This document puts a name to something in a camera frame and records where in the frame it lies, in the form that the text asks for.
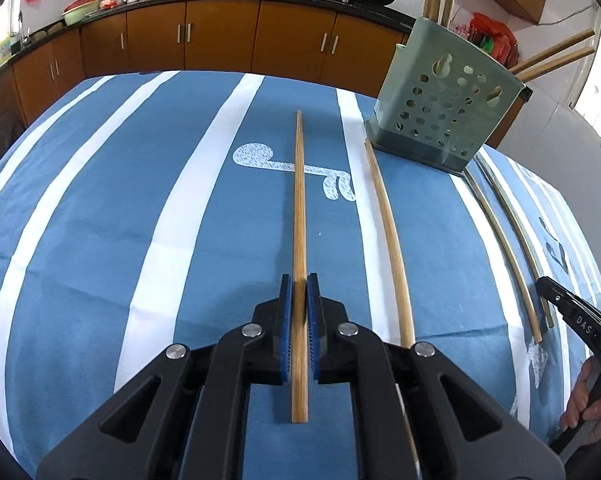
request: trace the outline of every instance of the table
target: table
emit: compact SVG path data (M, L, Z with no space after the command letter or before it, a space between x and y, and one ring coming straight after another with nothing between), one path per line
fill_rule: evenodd
M213 344L277 297L292 271L298 108L308 270L350 319L399 342L363 145L373 103L253 74L137 73L82 82L27 130L0 161L0 437L30 474L172 341ZM601 309L600 273L561 195L495 150L482 153L525 216L543 273ZM551 439L583 343L561 321L533 344L495 234L461 179L377 158L417 339ZM469 170L541 316L520 243L474 163ZM290 424L289 404L288 388L252 389L245 479L356 478L347 387L311 384L307 424Z

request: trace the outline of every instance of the black countertop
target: black countertop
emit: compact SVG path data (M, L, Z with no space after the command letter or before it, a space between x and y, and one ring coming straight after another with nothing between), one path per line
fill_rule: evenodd
M69 25L67 27L63 27L61 30L54 32L53 34L47 35L42 40L36 41L35 43L25 47L24 49L18 51L14 54L8 61L3 63L0 66L0 73L5 70L8 66L12 65L21 57L26 56L29 52L35 50L36 48L44 45L48 41L57 38L61 34L73 30L74 28L82 27L87 23L94 22L96 20L100 20L101 18L106 18L107 16L113 16L114 14L118 14L119 12L129 12L130 10L142 9L143 7L149 7L153 5L160 4L168 4L174 2L187 2L190 0L141 0L134 4L122 5L110 10L102 10L100 12L95 13L89 18L82 20L81 22L75 23L74 25ZM327 9L333 10L334 12L339 12L340 14L347 14L350 16L354 16L356 18L362 18L372 23L376 23L377 25L383 25L388 28L393 28L399 32L410 33L415 19L407 14L403 14L402 12L398 12L394 9L389 9L389 7L382 6L374 6L365 2L360 2L356 0L263 0L268 2L287 2L290 4L300 4L306 5L310 7L318 7L319 9ZM45 30L49 29L54 23L50 23Z

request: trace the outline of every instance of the upper cabinet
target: upper cabinet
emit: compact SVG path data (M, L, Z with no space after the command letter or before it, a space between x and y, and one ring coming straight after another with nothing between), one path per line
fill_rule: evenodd
M259 6L257 0L187 2L185 68L250 72Z
M80 40L87 77L129 72L127 13L87 23Z
M185 9L180 2L127 13L130 72L184 69Z

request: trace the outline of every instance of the metal screw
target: metal screw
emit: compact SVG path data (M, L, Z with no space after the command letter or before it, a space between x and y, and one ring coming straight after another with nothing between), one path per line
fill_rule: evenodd
M431 357L436 353L436 349L430 343L416 343L414 352L421 357Z
M175 345L168 346L167 350L165 350L165 354L167 354L167 357L170 359L180 359L184 357L186 353L187 348L178 343Z
M257 337L263 333L263 329L258 323L247 323L241 332L245 337Z
M338 333L340 335L353 336L358 333L358 327L354 323L341 323L338 325Z

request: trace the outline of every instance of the human hand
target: human hand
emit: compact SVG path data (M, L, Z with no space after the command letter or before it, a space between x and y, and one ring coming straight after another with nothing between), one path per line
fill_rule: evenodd
M593 359L593 357L590 357L583 363L583 367L578 375L577 383L574 385L574 389L569 396L565 413L563 413L559 419L559 426L563 431L567 430L568 427L575 428L578 425L581 413L583 414L583 420L598 420L592 433L590 433L584 441L584 445L593 444L601 439L601 398L596 402L593 402L590 407L587 407L589 393L585 386L585 382L592 373Z

